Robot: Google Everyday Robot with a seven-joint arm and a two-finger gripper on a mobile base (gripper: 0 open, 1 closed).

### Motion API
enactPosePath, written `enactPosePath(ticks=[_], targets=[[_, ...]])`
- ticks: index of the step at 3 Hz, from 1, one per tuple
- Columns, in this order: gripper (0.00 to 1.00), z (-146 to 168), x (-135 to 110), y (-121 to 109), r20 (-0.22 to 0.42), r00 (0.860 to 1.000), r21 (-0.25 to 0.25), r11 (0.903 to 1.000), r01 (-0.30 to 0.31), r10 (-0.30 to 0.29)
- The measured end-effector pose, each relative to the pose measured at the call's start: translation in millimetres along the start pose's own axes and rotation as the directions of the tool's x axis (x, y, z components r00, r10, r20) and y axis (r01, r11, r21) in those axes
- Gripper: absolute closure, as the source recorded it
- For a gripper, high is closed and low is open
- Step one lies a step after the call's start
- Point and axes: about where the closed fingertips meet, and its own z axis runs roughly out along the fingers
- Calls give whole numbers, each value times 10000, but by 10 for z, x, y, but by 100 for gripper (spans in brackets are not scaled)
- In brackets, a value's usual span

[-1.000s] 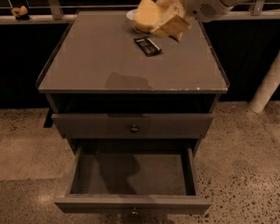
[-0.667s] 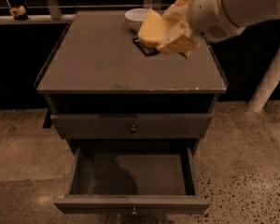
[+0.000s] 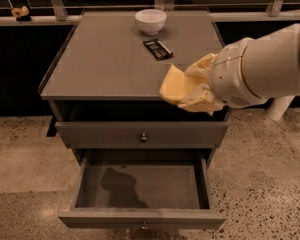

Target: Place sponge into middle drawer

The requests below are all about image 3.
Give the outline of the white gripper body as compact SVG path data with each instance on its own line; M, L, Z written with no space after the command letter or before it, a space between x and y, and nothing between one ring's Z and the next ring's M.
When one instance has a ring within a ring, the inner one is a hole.
M231 108L262 105L266 99L258 97L248 87L243 75L243 57L252 38L243 38L226 45L212 62L208 85L211 92Z

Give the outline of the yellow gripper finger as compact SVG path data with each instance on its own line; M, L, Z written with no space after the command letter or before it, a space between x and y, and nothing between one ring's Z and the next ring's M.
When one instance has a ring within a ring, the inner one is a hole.
M216 57L217 55L214 53L205 55L204 57L190 65L186 69L185 75L188 77L207 78Z
M200 84L182 98L177 106L188 112L206 112L212 116L215 111L223 109L224 103L215 97L207 84Z

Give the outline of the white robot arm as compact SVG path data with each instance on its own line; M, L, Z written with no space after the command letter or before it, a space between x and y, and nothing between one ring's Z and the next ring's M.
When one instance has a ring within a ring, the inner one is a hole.
M213 113L225 106L239 109L300 96L300 24L241 39L205 62L203 71L186 70L188 76L207 77L181 99L178 106L186 111Z

